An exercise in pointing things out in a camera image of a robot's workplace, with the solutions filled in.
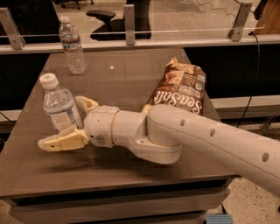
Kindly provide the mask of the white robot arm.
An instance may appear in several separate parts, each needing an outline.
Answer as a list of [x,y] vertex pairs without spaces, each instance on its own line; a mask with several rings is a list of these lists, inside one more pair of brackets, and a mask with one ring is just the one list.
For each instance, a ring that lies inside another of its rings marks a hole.
[[161,164],[179,160],[183,147],[216,160],[229,170],[280,197],[280,142],[238,129],[182,108],[158,104],[144,112],[100,106],[79,96],[87,116],[84,128],[72,125],[38,141],[44,151],[70,151],[92,144],[122,146],[137,157]]

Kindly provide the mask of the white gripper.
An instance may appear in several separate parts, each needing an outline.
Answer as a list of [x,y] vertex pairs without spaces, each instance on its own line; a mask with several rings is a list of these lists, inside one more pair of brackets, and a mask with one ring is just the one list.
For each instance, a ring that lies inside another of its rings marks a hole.
[[90,142],[96,147],[112,148],[112,125],[118,107],[100,106],[97,101],[82,95],[74,97],[77,105],[87,114],[84,129],[71,125],[56,135],[38,141],[43,151],[72,151],[83,148]]

